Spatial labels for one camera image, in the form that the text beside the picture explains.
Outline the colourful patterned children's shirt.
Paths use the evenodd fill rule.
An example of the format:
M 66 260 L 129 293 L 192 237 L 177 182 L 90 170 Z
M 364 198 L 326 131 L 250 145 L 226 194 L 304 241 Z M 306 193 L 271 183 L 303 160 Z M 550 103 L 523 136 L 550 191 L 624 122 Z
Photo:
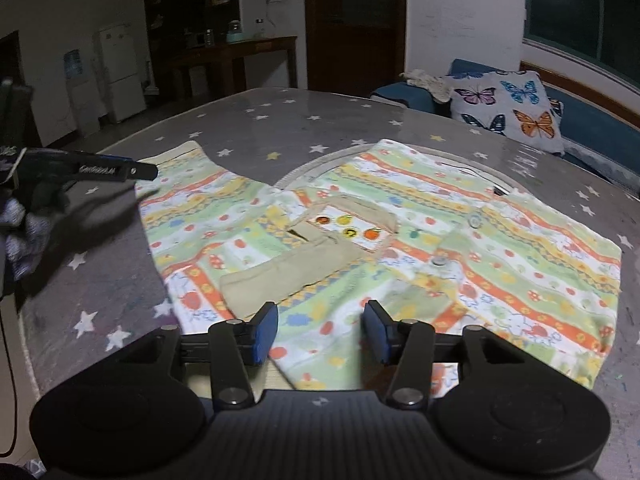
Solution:
M 484 326 L 585 387 L 612 349 L 620 248 L 475 168 L 392 140 L 294 190 L 234 174 L 195 142 L 154 164 L 136 194 L 182 330 L 273 302 L 270 356 L 295 388 L 375 378 L 360 328 L 371 300 L 439 333 Z

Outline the water dispenser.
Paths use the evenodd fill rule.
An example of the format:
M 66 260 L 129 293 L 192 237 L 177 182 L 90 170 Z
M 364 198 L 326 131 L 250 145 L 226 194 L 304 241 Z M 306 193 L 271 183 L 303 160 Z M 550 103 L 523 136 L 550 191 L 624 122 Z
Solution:
M 78 49 L 63 56 L 65 84 L 76 129 L 82 136 L 91 136 L 100 130 L 96 96 L 98 90 L 84 69 Z

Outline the grey star-patterned table cover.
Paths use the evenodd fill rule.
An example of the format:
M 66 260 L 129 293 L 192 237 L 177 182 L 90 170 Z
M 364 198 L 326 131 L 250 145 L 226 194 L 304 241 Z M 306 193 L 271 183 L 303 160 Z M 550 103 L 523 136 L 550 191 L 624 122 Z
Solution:
M 434 148 L 494 168 L 553 208 L 614 240 L 623 253 L 613 348 L 596 393 L 612 434 L 599 463 L 609 479 L 639 474 L 639 203 L 563 159 L 452 120 L 364 99 L 304 90 L 250 90 L 176 116 L 130 122 L 81 148 L 135 159 L 193 140 L 217 164 L 268 184 L 323 155 L 383 139 Z M 165 321 L 153 266 L 127 183 L 78 183 L 61 237 L 42 259 L 18 311 L 32 393 L 104 358 L 107 337 L 138 338 Z

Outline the white refrigerator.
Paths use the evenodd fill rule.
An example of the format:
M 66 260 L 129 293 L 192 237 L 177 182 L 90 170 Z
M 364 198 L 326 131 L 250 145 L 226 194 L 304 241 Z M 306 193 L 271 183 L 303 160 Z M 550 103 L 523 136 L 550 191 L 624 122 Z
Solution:
M 101 28 L 94 35 L 104 83 L 104 100 L 114 122 L 145 110 L 134 40 L 126 24 Z

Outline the dark bookshelf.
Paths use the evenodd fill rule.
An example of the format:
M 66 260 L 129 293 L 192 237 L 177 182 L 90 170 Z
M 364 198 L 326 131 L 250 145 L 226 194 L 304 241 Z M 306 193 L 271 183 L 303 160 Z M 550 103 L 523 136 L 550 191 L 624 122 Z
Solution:
M 151 68 L 160 96 L 192 98 L 188 59 L 198 49 L 227 42 L 241 18 L 240 0 L 143 0 Z

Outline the dark wooden side table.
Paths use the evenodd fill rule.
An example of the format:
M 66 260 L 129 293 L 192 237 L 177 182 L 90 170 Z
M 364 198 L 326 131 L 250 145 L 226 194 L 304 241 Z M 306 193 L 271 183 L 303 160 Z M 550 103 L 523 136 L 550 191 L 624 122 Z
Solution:
M 223 96 L 266 84 L 298 87 L 296 36 L 247 39 L 213 47 Z

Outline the cream cloth on sofa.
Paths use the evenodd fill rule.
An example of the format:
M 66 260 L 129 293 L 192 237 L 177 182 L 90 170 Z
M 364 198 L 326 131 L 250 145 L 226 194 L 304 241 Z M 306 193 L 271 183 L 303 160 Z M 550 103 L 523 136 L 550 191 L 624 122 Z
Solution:
M 448 103 L 454 94 L 454 89 L 444 77 L 430 75 L 425 70 L 409 70 L 400 76 L 409 86 L 426 90 L 439 104 Z

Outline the butterfly print pillow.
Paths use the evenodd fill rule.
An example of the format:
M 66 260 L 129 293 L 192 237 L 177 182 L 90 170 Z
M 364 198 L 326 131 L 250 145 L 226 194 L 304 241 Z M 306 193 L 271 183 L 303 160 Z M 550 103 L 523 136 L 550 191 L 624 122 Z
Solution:
M 531 70 L 467 72 L 445 77 L 454 89 L 451 117 L 550 154 L 562 155 L 558 118 Z

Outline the blue corner sofa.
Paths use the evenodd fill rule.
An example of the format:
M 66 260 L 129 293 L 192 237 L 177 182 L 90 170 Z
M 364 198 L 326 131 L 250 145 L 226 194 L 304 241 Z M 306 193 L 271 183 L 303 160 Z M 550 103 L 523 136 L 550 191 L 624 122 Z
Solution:
M 445 76 L 414 70 L 372 96 L 506 136 L 639 189 L 639 129 L 546 84 L 536 70 L 498 70 L 457 58 Z

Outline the dark wooden door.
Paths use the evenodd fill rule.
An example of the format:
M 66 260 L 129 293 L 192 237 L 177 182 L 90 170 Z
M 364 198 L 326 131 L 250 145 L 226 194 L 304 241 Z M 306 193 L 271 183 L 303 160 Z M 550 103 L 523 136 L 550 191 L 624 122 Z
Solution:
M 405 69 L 407 0 L 305 0 L 310 90 L 370 96 Z

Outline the dark green window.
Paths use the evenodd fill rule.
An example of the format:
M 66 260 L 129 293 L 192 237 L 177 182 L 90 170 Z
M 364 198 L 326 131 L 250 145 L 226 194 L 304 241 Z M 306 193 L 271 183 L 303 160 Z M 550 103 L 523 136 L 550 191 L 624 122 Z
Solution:
M 639 0 L 526 0 L 525 37 L 639 83 Z

